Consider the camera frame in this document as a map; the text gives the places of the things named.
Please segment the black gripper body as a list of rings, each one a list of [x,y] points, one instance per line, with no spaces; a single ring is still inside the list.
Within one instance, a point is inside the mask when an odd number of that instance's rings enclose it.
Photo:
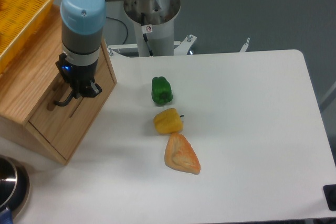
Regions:
[[[66,59],[66,54],[63,52],[59,55],[59,60],[57,62],[61,62],[61,63],[70,63],[67,59]],[[96,68],[97,68],[97,64],[98,64],[98,59],[89,65],[85,65],[85,66],[78,66],[78,65],[74,65],[72,63],[70,63],[73,67],[75,67],[76,69],[76,90],[78,91],[78,93],[80,94],[80,84],[82,82],[85,81],[93,81],[94,83],[96,83],[94,76],[96,74]]]

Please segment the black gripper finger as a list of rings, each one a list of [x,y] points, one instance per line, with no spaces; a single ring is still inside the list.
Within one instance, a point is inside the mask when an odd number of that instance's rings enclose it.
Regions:
[[[71,87],[71,94],[75,99],[80,97],[80,94],[76,90],[76,69],[70,63],[56,63],[57,69],[60,72],[65,83],[69,84]]]
[[[102,92],[102,88],[93,81],[85,81],[80,84],[80,95],[84,98],[94,98]]]

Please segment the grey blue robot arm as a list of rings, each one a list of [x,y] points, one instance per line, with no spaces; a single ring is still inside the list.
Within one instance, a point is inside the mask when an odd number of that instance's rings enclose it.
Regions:
[[[56,66],[71,92],[58,106],[72,98],[94,98],[102,88],[95,83],[102,31],[106,22],[106,3],[125,0],[62,0],[62,53]]]

